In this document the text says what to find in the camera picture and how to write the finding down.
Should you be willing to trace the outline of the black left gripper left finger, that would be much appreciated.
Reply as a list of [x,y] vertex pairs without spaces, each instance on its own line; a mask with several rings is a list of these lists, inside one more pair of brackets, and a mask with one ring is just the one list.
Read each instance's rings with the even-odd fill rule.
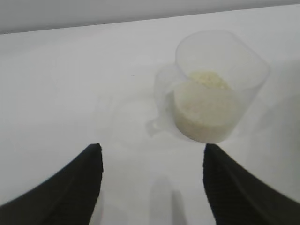
[[65,167],[0,207],[2,225],[87,225],[101,190],[102,148],[90,144]]

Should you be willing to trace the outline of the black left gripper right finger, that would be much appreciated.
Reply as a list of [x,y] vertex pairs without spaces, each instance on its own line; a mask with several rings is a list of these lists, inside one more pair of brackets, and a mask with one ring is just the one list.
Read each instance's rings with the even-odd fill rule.
[[218,225],[298,225],[300,204],[266,185],[216,144],[206,144],[204,190]]

